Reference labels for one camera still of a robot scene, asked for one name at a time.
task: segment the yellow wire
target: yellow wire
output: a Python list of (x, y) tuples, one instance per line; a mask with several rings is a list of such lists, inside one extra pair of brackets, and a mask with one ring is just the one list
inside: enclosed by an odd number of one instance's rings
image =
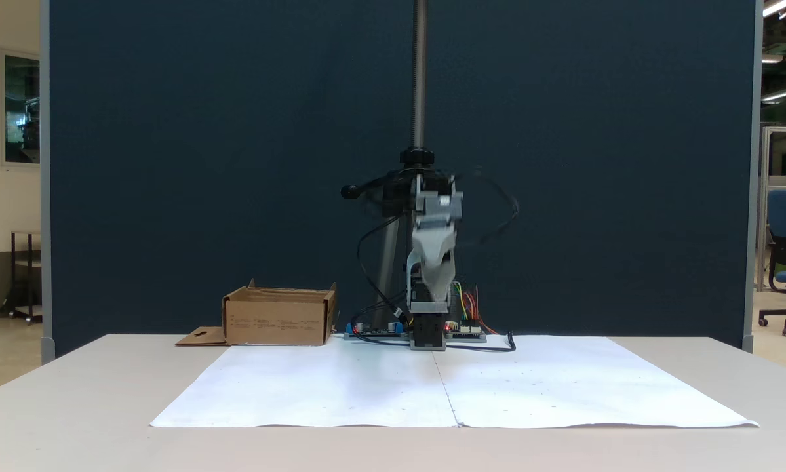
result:
[(454, 282), (454, 286), (456, 287), (456, 290), (458, 290), (458, 293), (460, 294), (460, 306), (462, 307), (462, 319), (468, 320), (468, 311), (465, 310), (465, 303), (462, 302), (462, 285), (460, 285), (460, 282), (455, 281)]

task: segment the window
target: window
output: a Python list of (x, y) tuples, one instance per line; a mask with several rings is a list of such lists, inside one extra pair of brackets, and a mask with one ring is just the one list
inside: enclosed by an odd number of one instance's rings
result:
[(0, 165), (40, 164), (40, 60), (0, 49)]

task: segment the paper seam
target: paper seam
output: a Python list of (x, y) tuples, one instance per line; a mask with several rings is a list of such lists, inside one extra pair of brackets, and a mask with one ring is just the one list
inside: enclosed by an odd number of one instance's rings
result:
[(431, 359), (434, 359), (434, 365), (437, 367), (437, 374), (440, 376), (440, 382), (442, 383), (442, 390), (446, 393), (446, 398), (448, 399), (448, 407), (450, 408), (450, 414), (454, 417), (454, 422), (456, 423), (456, 427), (464, 426), (459, 418), (456, 417), (456, 412), (454, 410), (454, 404), (450, 401), (450, 395), (448, 395), (448, 389), (444, 384), (444, 380), (442, 379), (442, 370), (440, 370), (440, 365), (437, 362), (437, 355), (435, 353), (431, 353)]

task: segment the floor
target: floor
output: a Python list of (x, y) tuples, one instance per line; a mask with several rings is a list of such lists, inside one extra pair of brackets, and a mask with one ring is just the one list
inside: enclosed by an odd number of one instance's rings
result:
[[(786, 295), (775, 292), (755, 293), (753, 313), (765, 308), (786, 308)], [(768, 326), (757, 325), (752, 316), (755, 355), (786, 367), (786, 337), (780, 317), (770, 317)], [(40, 365), (40, 338), (43, 325), (26, 326), (21, 319), (0, 319), (0, 385), (23, 376)]]
[(23, 319), (0, 319), (0, 385), (40, 365), (43, 325), (26, 326)]

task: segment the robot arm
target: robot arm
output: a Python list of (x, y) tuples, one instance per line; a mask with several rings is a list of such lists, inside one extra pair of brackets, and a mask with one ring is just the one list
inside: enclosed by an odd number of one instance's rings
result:
[(414, 179), (412, 250), (407, 258), (408, 310), (413, 317), (413, 349), (444, 349), (444, 322), (450, 283), (456, 275), (456, 222), (462, 219), (462, 192), (453, 177), (418, 174)]

